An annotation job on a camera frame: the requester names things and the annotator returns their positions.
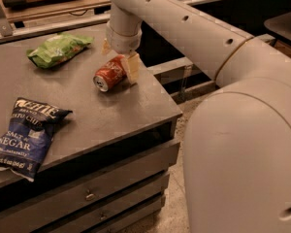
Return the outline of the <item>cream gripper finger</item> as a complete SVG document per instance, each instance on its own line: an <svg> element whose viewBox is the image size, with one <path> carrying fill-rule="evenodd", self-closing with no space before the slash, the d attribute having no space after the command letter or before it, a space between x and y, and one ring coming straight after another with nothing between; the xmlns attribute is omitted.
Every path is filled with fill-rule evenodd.
<svg viewBox="0 0 291 233"><path fill-rule="evenodd" d="M139 78L140 56L136 52L131 55L125 55L122 59L122 65L129 83L136 83Z"/></svg>
<svg viewBox="0 0 291 233"><path fill-rule="evenodd" d="M103 45L102 45L101 53L103 55L107 55L111 50L112 50L112 48L111 48L108 40L105 39L104 42L103 42Z"/></svg>

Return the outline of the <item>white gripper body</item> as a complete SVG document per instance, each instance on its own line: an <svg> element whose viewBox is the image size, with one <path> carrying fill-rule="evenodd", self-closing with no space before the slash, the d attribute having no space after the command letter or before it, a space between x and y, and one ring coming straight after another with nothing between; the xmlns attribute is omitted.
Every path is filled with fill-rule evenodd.
<svg viewBox="0 0 291 233"><path fill-rule="evenodd" d="M120 54L130 54L135 51L141 42L142 30L138 23L134 28L131 36L126 36L123 33L118 33L111 27L111 23L107 23L106 39L109 46Z"/></svg>

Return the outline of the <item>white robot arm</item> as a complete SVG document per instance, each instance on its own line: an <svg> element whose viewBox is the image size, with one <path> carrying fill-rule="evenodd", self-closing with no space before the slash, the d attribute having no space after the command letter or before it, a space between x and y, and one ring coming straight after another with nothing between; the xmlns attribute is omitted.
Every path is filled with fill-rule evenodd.
<svg viewBox="0 0 291 233"><path fill-rule="evenodd" d="M183 139L191 232L291 233L291 59L178 0L110 1L115 51L135 50L146 22L219 87Z"/></svg>

